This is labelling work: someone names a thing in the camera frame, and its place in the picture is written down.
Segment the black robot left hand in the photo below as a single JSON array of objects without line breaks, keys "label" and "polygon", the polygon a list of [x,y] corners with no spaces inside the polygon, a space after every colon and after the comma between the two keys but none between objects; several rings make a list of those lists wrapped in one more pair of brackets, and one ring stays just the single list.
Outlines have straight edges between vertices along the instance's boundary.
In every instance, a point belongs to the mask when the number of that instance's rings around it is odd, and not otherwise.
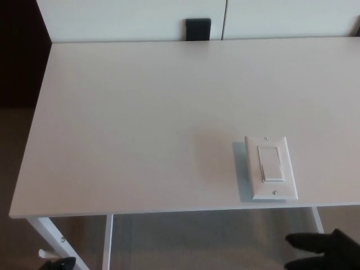
[{"label": "black robot left hand", "polygon": [[76,264],[75,257],[61,258],[56,261],[46,261],[39,270],[73,270]]}]

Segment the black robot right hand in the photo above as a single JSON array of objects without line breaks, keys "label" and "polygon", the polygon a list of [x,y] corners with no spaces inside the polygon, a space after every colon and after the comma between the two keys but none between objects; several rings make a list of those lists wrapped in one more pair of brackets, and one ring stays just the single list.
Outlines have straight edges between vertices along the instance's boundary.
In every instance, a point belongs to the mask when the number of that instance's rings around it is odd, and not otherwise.
[{"label": "black robot right hand", "polygon": [[284,269],[359,269],[359,244],[339,229],[329,234],[292,233],[285,240],[317,256],[287,262]]}]

